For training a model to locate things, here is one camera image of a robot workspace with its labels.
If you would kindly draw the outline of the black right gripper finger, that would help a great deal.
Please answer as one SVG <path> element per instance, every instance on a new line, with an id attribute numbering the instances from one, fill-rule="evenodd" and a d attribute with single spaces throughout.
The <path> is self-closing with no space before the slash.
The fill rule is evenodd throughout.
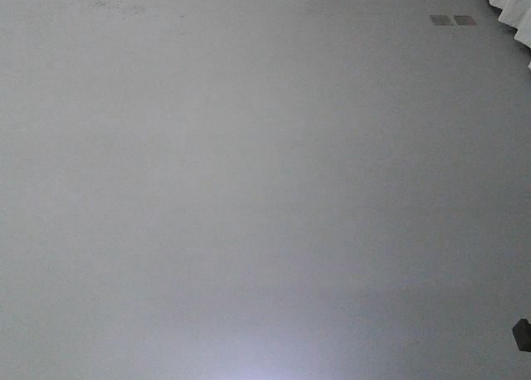
<path id="1" fill-rule="evenodd" d="M 527 319 L 520 319 L 512 328 L 519 351 L 531 351 L 531 325 Z"/>

